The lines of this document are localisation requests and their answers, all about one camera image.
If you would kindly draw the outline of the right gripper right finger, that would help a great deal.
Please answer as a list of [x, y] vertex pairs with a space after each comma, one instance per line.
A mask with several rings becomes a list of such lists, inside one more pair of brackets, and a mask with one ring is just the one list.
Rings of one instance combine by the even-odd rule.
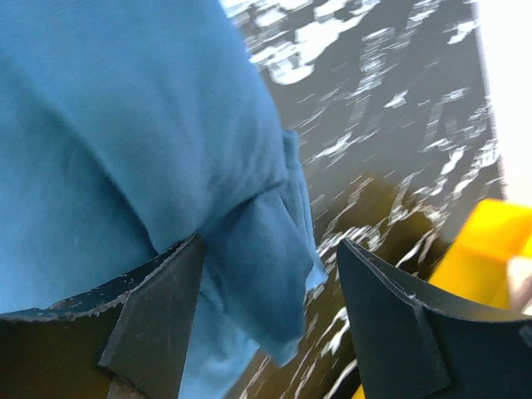
[[531, 318], [448, 293], [343, 240], [337, 265], [367, 398], [529, 398]]

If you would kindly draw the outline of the blue t-shirt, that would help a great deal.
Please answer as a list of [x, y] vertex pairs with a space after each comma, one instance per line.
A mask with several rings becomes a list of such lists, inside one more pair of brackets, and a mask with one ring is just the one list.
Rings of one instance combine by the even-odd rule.
[[298, 352], [325, 281], [298, 135], [216, 1], [1, 4], [1, 309], [206, 245], [182, 398]]

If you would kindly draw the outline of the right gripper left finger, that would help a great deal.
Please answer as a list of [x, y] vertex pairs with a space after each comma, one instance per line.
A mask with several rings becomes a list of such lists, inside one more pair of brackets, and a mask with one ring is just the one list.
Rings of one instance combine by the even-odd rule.
[[2, 397], [177, 397], [203, 258], [193, 236], [91, 291], [4, 313]]

